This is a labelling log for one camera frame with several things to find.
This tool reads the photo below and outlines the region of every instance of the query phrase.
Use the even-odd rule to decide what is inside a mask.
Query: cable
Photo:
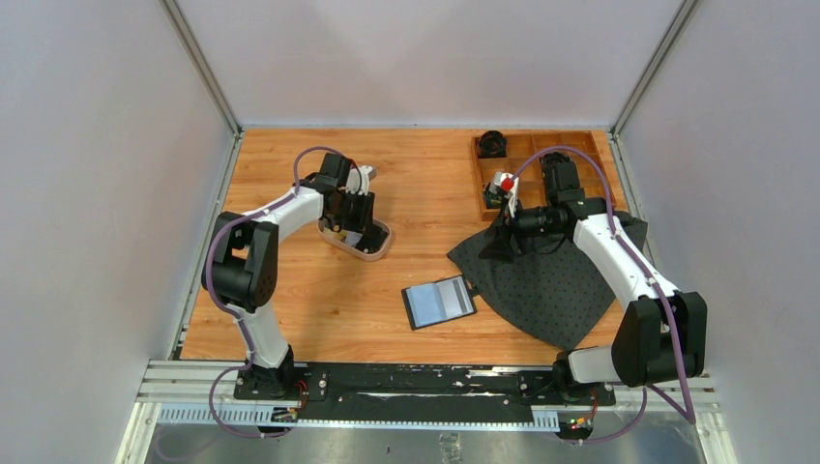
[[[658,294],[658,299],[660,300],[660,304],[663,306],[663,312],[666,314],[666,321],[669,323],[669,331],[672,334],[672,351],[675,355],[675,369],[678,373],[678,381],[681,383],[681,393],[684,396],[684,404],[686,405],[686,409],[681,408],[677,402],[675,402],[671,397],[668,395],[662,396],[663,399],[666,400],[675,410],[677,410],[681,415],[692,425],[695,424],[696,418],[694,415],[694,406],[692,405],[691,401],[691,393],[689,393],[689,386],[687,382],[687,374],[684,368],[684,355],[681,349],[681,338],[678,335],[678,324],[675,322],[675,314],[672,311],[672,306],[669,304],[669,301],[663,295],[663,290],[660,288],[660,284],[658,284],[653,276],[652,271],[644,264],[643,260],[637,255],[637,253],[632,249],[631,246],[621,237],[619,234],[615,234],[615,215],[612,210],[612,196],[610,194],[609,182],[606,180],[606,175],[603,171],[600,170],[600,167],[597,163],[595,163],[589,155],[586,153],[577,150],[573,147],[568,147],[566,145],[556,145],[554,147],[547,147],[543,150],[539,150],[536,152],[532,157],[524,161],[523,164],[512,174],[512,180],[518,178],[524,169],[527,168],[534,160],[546,155],[547,153],[554,152],[557,150],[564,150],[570,153],[574,153],[582,158],[584,158],[587,162],[589,162],[593,168],[595,168],[595,172],[598,173],[598,177],[600,178],[601,183],[603,184],[603,192],[606,198],[606,219],[609,222],[609,230],[613,233],[613,238],[621,248],[630,256],[632,261],[640,268],[643,275],[650,279],[652,283],[652,289],[655,290],[655,293]]]
[[[242,430],[236,429],[227,423],[225,423],[217,412],[217,408],[214,406],[214,396],[216,395],[217,385],[219,384],[222,378],[233,371],[246,371],[249,370],[250,367],[253,365],[253,359],[256,354],[256,344],[253,342],[253,338],[250,336],[250,332],[248,330],[248,325],[245,323],[245,320],[242,318],[242,314],[238,311],[235,311],[229,308],[226,304],[224,304],[220,300],[220,296],[217,295],[216,290],[214,290],[214,255],[217,252],[217,246],[221,243],[222,239],[230,232],[234,227],[249,220],[253,220],[256,218],[261,218],[269,214],[271,211],[275,210],[276,208],[281,207],[282,205],[286,204],[290,200],[296,197],[299,193],[299,161],[308,153],[315,152],[315,151],[326,151],[330,152],[339,156],[344,156],[342,152],[339,150],[325,147],[325,146],[316,146],[310,147],[300,153],[294,160],[293,160],[293,178],[294,178],[294,185],[293,185],[293,192],[288,192],[285,195],[277,198],[276,200],[268,203],[267,205],[253,210],[246,216],[238,217],[234,220],[231,220],[227,224],[220,229],[217,234],[214,236],[214,240],[211,242],[210,247],[208,248],[208,255],[205,259],[205,287],[208,290],[208,294],[211,296],[211,300],[214,302],[214,305],[217,306],[222,312],[226,312],[233,316],[236,321],[236,324],[239,326],[239,332],[242,334],[242,338],[245,340],[245,344],[248,347],[248,360],[243,365],[232,366],[225,369],[220,375],[214,379],[214,383],[211,385],[211,390],[208,393],[208,409],[211,411],[211,415],[214,417],[214,421],[220,428],[231,435],[235,435],[237,437],[242,438],[277,438],[281,437],[282,435],[286,434],[290,431],[287,429],[283,432],[273,432],[273,433],[248,433]]]
[[[567,236],[563,235],[561,237],[561,240],[559,240],[557,242],[558,245],[554,246],[550,251],[543,251],[543,248],[541,248],[541,249],[536,251],[536,254],[552,254],[552,253],[558,251],[558,248],[560,248],[561,245],[563,245],[566,240],[567,240]]]
[[[359,165],[356,164],[356,162],[353,161],[353,160],[350,160],[350,163],[353,164],[353,168],[356,170],[356,174],[359,176],[359,188],[356,189],[356,193],[361,193],[362,192],[362,184],[364,183],[364,180],[363,180],[364,177],[362,177],[362,168],[359,167]]]
[[[587,440],[565,440],[563,438],[558,438],[556,436],[549,435],[549,434],[546,435],[546,437],[549,438],[550,440],[557,440],[559,442],[569,443],[571,445],[578,445],[578,446],[581,446],[581,445],[584,445],[584,444],[586,444],[586,445],[596,445],[596,444],[605,443],[605,442],[608,442],[608,441],[611,441],[611,440],[615,440],[616,438],[622,437],[622,436],[626,435],[627,433],[630,433],[630,431],[632,429],[634,429],[636,425],[638,425],[641,418],[643,418],[643,413],[646,412],[647,400],[648,400],[648,398],[647,398],[647,394],[646,394],[646,387],[644,387],[643,388],[643,400],[641,401],[641,407],[640,407],[640,409],[638,409],[638,414],[632,419],[632,422],[628,423],[621,430],[618,430],[617,432],[615,432],[613,434],[606,435],[605,437],[590,438],[590,439],[587,439]]]

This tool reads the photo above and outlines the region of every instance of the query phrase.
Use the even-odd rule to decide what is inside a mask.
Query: white panel
[[[0,462],[112,462],[229,134],[157,1],[0,2]]]
[[[816,462],[820,3],[702,2],[625,141],[660,267],[709,304],[739,462]]]
[[[680,0],[183,0],[251,125],[614,123]]]

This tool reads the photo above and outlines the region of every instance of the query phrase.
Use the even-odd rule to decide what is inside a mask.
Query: wooden table
[[[558,348],[507,323],[481,299],[478,313],[411,331],[401,289],[460,274],[446,254],[487,227],[479,220],[470,138],[483,130],[249,130],[225,209],[241,213],[282,195],[293,183],[294,157],[327,145],[376,167],[375,217],[395,237],[387,255],[367,263],[303,227],[279,249],[274,308],[297,361],[550,364]],[[606,134],[595,143],[619,206],[626,205]],[[318,169],[308,155],[300,175]],[[613,304],[579,345],[608,344],[621,322]],[[243,359],[231,318],[200,291],[182,359]]]

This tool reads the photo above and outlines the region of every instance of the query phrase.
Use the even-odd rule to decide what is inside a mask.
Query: red object
[[[504,191],[510,191],[513,189],[514,186],[515,181],[511,177],[508,177],[507,179],[501,181],[501,188],[504,189]]]

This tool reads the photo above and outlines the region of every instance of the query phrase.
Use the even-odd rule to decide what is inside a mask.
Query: gray floor
[[[619,430],[630,416],[600,412],[596,436]],[[184,456],[219,434],[196,463],[472,464],[472,463],[705,463],[697,432],[676,413],[647,413],[632,432],[600,445],[573,448],[541,433],[437,432],[303,428],[279,439],[248,440],[215,425],[165,426],[161,449]],[[154,446],[146,462],[165,462]]]

